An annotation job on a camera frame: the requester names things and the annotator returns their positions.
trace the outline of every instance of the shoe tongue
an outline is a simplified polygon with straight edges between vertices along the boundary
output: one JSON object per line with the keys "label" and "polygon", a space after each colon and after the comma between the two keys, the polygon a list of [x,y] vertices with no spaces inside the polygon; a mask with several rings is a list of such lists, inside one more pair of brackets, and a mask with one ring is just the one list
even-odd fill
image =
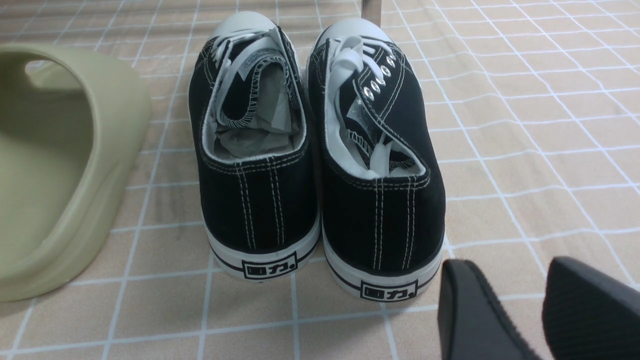
{"label": "shoe tongue", "polygon": [[284,70],[287,66],[282,50],[269,36],[242,46],[234,58],[231,57],[236,49],[232,51],[231,64],[216,95],[216,118],[233,128],[246,127],[252,121],[260,91],[264,91],[264,82],[260,81],[264,70],[273,65]]}

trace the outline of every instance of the sneaker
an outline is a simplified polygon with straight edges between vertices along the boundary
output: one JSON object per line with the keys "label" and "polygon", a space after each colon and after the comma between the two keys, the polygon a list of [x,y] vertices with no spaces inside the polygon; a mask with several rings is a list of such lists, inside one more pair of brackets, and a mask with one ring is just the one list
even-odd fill
{"label": "sneaker", "polygon": [[345,19],[318,38],[306,86],[334,278],[367,300],[415,297],[442,258],[445,191],[410,62],[373,23]]}
{"label": "sneaker", "polygon": [[316,248],[314,185],[298,59],[265,16],[240,12],[204,45],[189,84],[202,214],[220,267],[262,282]]}

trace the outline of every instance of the heel logo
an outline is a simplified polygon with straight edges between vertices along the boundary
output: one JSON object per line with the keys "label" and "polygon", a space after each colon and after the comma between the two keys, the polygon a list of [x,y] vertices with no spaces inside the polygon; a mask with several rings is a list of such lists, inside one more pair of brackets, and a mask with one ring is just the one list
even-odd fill
{"label": "heel logo", "polygon": [[362,282],[360,297],[378,302],[395,302],[410,299],[418,294],[418,280],[399,286],[379,286]]}
{"label": "heel logo", "polygon": [[244,278],[250,280],[267,280],[286,275],[298,269],[298,257],[292,253],[286,258],[268,263],[243,261]]}

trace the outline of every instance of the metal eyelet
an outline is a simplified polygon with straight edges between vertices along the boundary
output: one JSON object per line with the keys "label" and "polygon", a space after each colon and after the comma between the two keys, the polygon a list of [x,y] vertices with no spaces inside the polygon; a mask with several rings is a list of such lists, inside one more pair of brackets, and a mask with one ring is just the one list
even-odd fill
{"label": "metal eyelet", "polygon": [[389,56],[387,56],[387,64],[389,64],[391,67],[396,67],[396,63],[394,63],[393,59]]}
{"label": "metal eyelet", "polygon": [[374,97],[373,97],[373,93],[371,92],[370,88],[365,87],[364,88],[364,94],[366,97],[368,97],[371,101],[373,101]]}
{"label": "metal eyelet", "polygon": [[380,94],[380,86],[378,86],[377,82],[371,80],[371,88],[373,89],[373,91],[375,91],[378,94]]}
{"label": "metal eyelet", "polygon": [[391,71],[389,71],[389,68],[388,68],[388,67],[386,67],[386,66],[382,65],[382,66],[380,67],[380,70],[382,70],[382,73],[383,73],[385,76],[391,76]]}

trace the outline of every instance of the white rubber sole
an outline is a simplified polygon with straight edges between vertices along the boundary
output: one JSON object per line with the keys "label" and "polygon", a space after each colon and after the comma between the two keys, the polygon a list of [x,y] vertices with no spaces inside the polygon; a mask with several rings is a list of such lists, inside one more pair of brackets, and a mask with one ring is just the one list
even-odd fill
{"label": "white rubber sole", "polygon": [[268,254],[247,254],[222,245],[207,229],[209,244],[219,266],[231,276],[264,282],[291,275],[313,257],[320,235],[320,211],[311,231],[290,247]]}
{"label": "white rubber sole", "polygon": [[399,302],[422,293],[435,277],[442,261],[442,248],[426,266],[402,276],[371,275],[344,262],[333,251],[323,231],[326,260],[333,278],[348,293],[375,302]]}

